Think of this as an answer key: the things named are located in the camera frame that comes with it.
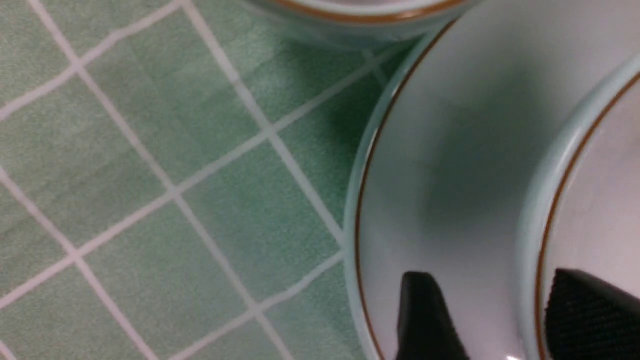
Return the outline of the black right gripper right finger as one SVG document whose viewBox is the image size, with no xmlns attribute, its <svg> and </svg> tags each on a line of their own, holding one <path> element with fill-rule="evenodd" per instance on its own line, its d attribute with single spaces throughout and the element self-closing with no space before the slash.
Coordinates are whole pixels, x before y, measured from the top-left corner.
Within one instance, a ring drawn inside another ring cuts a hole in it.
<svg viewBox="0 0 640 360">
<path fill-rule="evenodd" d="M 553 360 L 638 360 L 639 298 L 580 269 L 558 268 L 545 337 Z"/>
</svg>

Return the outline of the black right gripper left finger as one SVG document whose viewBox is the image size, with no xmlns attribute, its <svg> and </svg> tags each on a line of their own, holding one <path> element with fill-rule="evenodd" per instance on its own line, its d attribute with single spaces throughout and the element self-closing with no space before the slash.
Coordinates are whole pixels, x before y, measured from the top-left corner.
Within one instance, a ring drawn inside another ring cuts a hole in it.
<svg viewBox="0 0 640 360">
<path fill-rule="evenodd" d="M 402 276 L 397 322 L 398 360 L 468 360 L 441 287 L 428 272 Z"/>
</svg>

